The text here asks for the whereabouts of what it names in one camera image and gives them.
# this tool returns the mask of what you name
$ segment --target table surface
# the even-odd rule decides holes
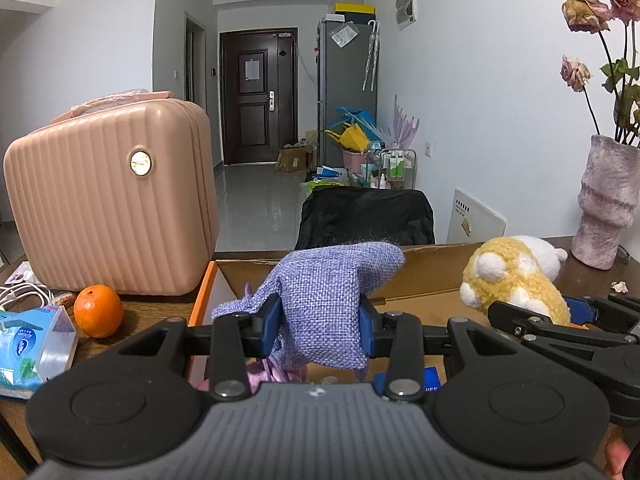
[[[550,238],[549,241],[556,247],[562,247],[569,251],[571,244],[570,237]],[[9,277],[11,272],[25,258],[21,258],[3,272],[0,272],[0,283]],[[611,292],[612,282],[626,282],[629,293],[632,296],[640,296],[640,264],[631,260],[628,264],[616,262],[614,267],[608,271],[591,269],[569,256],[568,261],[555,285],[567,296],[606,296]],[[140,332],[160,320],[170,316],[182,316],[189,319],[196,299],[197,289],[193,292],[177,298],[159,298],[151,296],[123,296],[122,301],[125,308],[125,317],[122,326],[110,338],[95,340],[88,338],[80,332],[78,350],[74,362],[80,362],[96,355],[105,348],[116,344],[128,336]],[[25,300],[17,307],[17,310],[31,308],[34,304],[29,304]],[[73,309],[67,309],[72,320]],[[31,436],[26,428],[24,411],[26,402],[17,399],[0,398],[0,413],[4,415],[18,437],[25,443],[31,453],[38,457],[38,453]],[[24,476],[22,470],[0,446],[0,479],[18,480]]]

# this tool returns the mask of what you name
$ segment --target open box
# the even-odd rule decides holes
[[[458,290],[462,272],[480,244],[425,246],[405,248],[404,266],[370,299],[379,312],[399,310],[419,317],[423,324],[446,326],[454,316],[465,316],[488,326],[484,314],[465,306]],[[211,323],[212,311],[221,303],[244,295],[245,284],[252,290],[262,284],[283,256],[282,252],[234,254],[234,259],[211,262],[203,279],[191,314],[190,326]],[[388,359],[372,360],[367,380],[377,372],[385,372]],[[440,381],[446,381],[442,357],[425,356],[425,367],[436,367]],[[204,380],[207,357],[194,357],[189,374],[193,386]],[[352,370],[337,370],[316,364],[308,366],[310,380],[321,382],[333,376],[341,383],[358,379]]]

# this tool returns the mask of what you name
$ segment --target suitcase handle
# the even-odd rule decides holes
[[[132,103],[139,103],[140,101],[151,101],[154,99],[174,99],[173,92],[147,92],[134,90],[131,92],[122,92],[120,94],[111,94],[105,97],[99,97],[92,101],[87,101],[84,104],[74,106],[68,112],[59,115],[51,120],[51,124],[60,123],[67,119],[73,119],[84,114],[91,112],[99,112],[101,110],[108,110],[109,108],[115,108],[116,106],[128,105]]]

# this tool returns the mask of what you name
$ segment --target black cloth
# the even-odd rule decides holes
[[[327,186],[303,204],[297,250],[374,241],[434,244],[433,209],[424,193]]]

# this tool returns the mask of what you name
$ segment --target brown front door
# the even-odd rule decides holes
[[[225,164],[275,162],[297,141],[296,32],[221,34]]]

